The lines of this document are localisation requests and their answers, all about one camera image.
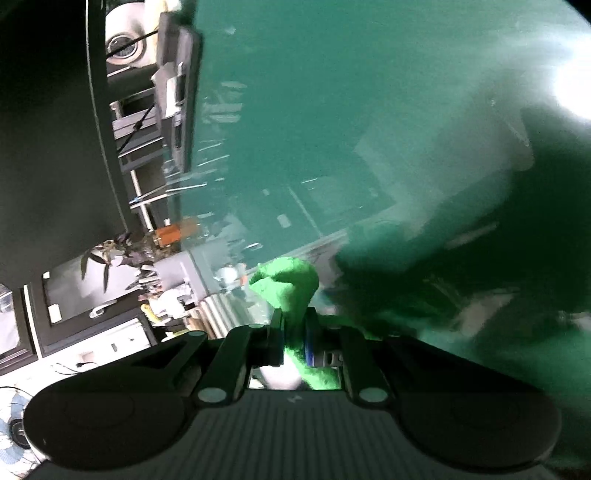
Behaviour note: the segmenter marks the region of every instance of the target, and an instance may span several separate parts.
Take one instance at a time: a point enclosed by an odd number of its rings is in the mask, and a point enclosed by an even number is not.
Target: bright light
[[[554,88],[562,107],[591,120],[591,52],[561,67]]]

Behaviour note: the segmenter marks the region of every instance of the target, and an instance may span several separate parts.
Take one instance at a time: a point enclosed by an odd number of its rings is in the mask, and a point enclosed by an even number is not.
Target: ribbed gray surface
[[[248,390],[202,411],[171,449],[140,465],[80,473],[43,465],[31,480],[556,480],[542,467],[507,475],[454,470],[409,444],[387,413],[341,391]]]

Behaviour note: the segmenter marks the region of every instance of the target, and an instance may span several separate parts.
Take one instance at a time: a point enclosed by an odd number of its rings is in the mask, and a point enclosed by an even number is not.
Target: teal surface
[[[561,0],[184,13],[202,186],[181,215],[248,267],[337,238],[326,299],[545,388],[591,458],[588,23]]]

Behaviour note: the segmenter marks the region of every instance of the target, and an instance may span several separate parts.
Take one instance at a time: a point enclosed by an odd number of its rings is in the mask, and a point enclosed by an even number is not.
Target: black picture frame
[[[117,303],[105,307],[104,313],[97,318],[90,318],[91,310],[88,310],[70,319],[52,323],[43,280],[29,283],[28,289],[33,315],[31,321],[35,326],[41,356],[51,355],[130,320],[141,320],[144,316],[139,306],[138,293],[133,291],[120,297]]]
[[[17,323],[18,345],[4,353],[0,353],[0,376],[35,362],[35,352],[31,329],[27,321],[25,297],[23,289],[12,292],[12,305]]]

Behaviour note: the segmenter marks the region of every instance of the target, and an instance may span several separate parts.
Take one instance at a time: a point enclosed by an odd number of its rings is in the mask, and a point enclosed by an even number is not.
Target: green cloth
[[[285,353],[294,362],[302,380],[312,390],[340,388],[338,373],[332,368],[311,368],[304,352],[304,315],[318,289],[314,267],[299,258],[279,257],[260,265],[250,280],[251,290],[285,316]]]

